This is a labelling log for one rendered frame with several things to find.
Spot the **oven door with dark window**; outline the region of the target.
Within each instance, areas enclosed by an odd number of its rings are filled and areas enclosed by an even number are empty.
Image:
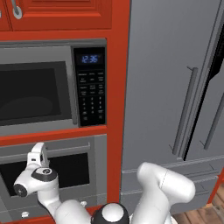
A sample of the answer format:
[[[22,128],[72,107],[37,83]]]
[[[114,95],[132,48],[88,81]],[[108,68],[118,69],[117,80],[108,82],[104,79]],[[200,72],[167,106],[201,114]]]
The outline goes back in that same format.
[[[76,151],[72,155],[50,157],[49,166],[59,175],[59,196],[62,201],[85,200],[89,206],[96,203],[95,141],[93,138],[46,141],[60,146],[90,143],[90,149]],[[26,161],[0,164],[0,212],[32,210],[44,214],[46,210],[39,204],[34,193],[26,198],[18,197],[13,184]]]

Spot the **grey microwave oven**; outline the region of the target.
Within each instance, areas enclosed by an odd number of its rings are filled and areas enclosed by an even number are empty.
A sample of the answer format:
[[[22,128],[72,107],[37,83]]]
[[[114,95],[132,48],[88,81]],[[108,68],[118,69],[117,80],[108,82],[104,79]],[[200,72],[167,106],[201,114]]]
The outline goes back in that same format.
[[[0,137],[104,124],[106,122],[107,40],[102,38],[0,42],[0,48],[36,46],[67,46],[71,50],[72,75],[68,83],[73,89],[70,98],[73,126],[57,129],[44,124],[39,127],[32,124],[1,126]]]

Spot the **red cabinet housing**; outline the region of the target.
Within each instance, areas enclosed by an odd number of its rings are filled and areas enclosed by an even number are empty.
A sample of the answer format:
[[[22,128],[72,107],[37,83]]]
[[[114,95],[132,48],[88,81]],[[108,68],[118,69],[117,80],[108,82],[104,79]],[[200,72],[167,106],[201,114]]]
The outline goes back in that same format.
[[[120,194],[123,147],[123,112],[126,81],[126,60],[130,20],[130,0],[112,0],[112,24],[109,29],[57,31],[0,31],[0,42],[26,40],[106,39],[106,122],[73,129],[37,132],[25,135],[0,136],[0,147],[40,143],[70,138],[107,137],[107,202],[116,202]],[[94,211],[104,205],[88,206]],[[49,214],[21,218],[27,224],[49,224]]]

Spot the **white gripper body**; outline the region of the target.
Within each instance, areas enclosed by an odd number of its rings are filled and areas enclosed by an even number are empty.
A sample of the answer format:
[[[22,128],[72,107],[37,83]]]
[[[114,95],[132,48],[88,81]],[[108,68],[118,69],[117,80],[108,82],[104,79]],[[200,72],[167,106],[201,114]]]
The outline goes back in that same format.
[[[44,143],[36,143],[31,149],[31,154],[35,157],[46,156],[46,145]]]

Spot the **red cabinet door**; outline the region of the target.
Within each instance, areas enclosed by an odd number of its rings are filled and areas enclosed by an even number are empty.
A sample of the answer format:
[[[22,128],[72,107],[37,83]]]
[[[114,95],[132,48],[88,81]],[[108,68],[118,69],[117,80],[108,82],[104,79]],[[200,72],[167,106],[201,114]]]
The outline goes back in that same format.
[[[4,0],[13,31],[109,29],[112,0],[16,0],[23,12],[16,19],[11,0]]]
[[[0,10],[2,11],[2,17],[0,18],[0,32],[9,32],[11,30],[11,22],[4,0],[0,0]]]

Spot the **grey fridge drawer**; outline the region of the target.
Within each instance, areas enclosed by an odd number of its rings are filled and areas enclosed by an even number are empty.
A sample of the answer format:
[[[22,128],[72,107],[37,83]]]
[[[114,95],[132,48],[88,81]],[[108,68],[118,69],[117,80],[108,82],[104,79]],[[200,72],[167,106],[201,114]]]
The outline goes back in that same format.
[[[163,164],[163,167],[189,178],[196,187],[194,198],[187,204],[176,204],[171,207],[171,214],[181,214],[203,207],[214,189],[224,166],[224,156]],[[132,214],[142,194],[142,187],[137,181],[137,169],[122,171],[120,201]]]

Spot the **microwave door with dark window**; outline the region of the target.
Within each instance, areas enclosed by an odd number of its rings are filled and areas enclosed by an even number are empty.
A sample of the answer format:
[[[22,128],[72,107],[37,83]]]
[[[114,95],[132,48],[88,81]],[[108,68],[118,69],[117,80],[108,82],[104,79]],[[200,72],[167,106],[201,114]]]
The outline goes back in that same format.
[[[0,127],[72,127],[71,75],[67,46],[0,48]]]

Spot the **grey fridge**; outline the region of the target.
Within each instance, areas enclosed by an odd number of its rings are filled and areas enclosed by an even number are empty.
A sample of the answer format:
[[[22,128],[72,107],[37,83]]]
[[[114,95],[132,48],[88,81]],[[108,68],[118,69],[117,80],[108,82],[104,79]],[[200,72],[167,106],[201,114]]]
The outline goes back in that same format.
[[[162,165],[196,195],[173,214],[203,207],[224,167],[224,62],[215,50],[224,0],[132,0],[121,202],[134,211],[137,167]]]

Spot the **grey built-in oven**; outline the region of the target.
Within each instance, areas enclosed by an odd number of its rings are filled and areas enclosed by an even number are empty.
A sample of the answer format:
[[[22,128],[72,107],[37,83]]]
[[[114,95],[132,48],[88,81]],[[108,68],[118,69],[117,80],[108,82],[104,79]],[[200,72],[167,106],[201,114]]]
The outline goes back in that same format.
[[[80,137],[80,138],[93,138],[94,140],[94,165],[95,165],[94,174],[96,177],[96,184],[95,184],[96,203],[93,206],[96,206],[98,204],[100,205],[104,204],[107,202],[107,137],[105,135],[100,135],[100,136],[88,136],[88,137]],[[28,211],[24,209],[17,210],[17,211],[10,210],[9,212],[0,212],[0,222],[17,221],[22,218],[21,216],[22,212],[29,212],[28,218],[39,217],[39,216],[47,215],[47,214],[50,215],[48,210],[46,210],[45,213],[34,212],[32,210]]]

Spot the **grey fridge door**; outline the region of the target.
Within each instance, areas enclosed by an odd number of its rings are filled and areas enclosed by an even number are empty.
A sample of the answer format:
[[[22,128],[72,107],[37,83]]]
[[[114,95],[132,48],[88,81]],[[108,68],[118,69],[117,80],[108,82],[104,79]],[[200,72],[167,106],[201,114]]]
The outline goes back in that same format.
[[[207,72],[207,52],[221,0],[132,0],[122,170],[143,162],[184,162],[181,155]],[[172,154],[186,91],[197,78],[176,155]]]
[[[208,150],[203,149],[222,94],[224,93],[224,0],[221,0],[213,36],[206,56],[206,73],[201,80],[199,98],[191,129],[181,157],[184,160],[218,157],[224,154],[224,109]]]

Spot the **red base cabinet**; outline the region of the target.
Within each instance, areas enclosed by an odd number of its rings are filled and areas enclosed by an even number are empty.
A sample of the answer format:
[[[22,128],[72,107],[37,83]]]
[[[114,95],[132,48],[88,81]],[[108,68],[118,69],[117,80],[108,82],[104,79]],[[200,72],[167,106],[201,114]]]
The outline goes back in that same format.
[[[212,203],[212,200],[214,199],[214,195],[217,193],[218,191],[218,188],[220,186],[221,183],[224,183],[224,167],[222,168],[221,170],[221,173],[218,175],[218,180],[213,188],[213,191],[208,199],[208,202],[207,204],[211,204]]]

